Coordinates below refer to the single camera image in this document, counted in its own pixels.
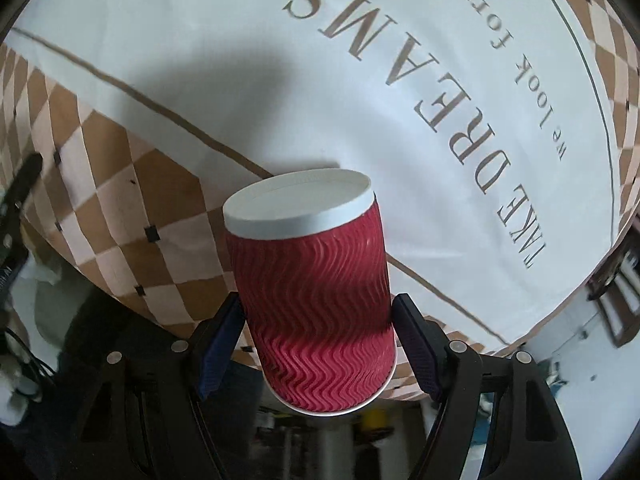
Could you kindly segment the red ripple paper cup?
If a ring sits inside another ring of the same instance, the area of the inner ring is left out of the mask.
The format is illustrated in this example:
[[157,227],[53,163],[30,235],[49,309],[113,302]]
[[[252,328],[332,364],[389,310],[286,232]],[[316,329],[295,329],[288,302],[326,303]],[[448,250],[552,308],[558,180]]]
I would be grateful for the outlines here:
[[246,322],[273,394],[341,415],[396,366],[383,226],[369,177],[326,168],[242,188],[222,206]]

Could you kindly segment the checkered tablecloth with text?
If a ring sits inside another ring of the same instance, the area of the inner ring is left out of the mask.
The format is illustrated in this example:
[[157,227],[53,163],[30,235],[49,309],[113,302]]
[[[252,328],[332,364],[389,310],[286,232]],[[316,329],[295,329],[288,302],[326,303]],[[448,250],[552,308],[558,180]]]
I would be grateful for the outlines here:
[[222,205],[367,174],[390,284],[491,353],[639,211],[639,45],[613,0],[2,0],[1,179],[28,226],[189,335],[234,287]]

